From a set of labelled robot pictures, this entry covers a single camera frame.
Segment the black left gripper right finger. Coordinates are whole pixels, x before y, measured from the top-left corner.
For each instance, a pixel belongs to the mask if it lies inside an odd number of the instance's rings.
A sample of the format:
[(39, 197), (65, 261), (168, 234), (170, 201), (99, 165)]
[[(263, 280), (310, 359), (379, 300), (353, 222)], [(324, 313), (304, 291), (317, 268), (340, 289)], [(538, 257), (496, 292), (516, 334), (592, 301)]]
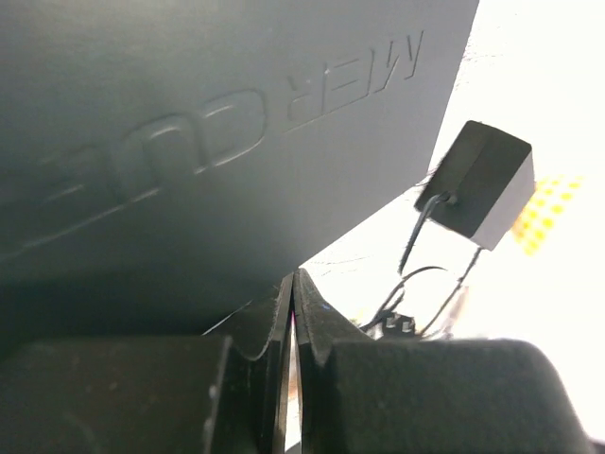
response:
[(600, 453), (521, 340), (373, 340), (293, 276), (305, 453)]

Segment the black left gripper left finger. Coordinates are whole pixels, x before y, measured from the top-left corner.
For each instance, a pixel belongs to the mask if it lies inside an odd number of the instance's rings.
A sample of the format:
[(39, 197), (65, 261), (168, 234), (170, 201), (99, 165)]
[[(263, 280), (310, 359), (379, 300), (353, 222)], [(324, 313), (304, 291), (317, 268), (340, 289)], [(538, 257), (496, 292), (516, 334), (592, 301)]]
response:
[(63, 337), (1, 359), (5, 453), (281, 453), (285, 277), (196, 336)]

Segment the black network switch box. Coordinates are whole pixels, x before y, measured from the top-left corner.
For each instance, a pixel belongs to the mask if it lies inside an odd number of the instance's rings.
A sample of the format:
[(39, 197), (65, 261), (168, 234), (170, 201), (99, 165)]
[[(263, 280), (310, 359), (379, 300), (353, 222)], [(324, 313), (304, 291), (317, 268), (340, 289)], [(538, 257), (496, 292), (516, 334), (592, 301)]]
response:
[(1, 349), (192, 333), (427, 172), (474, 1), (5, 1)]

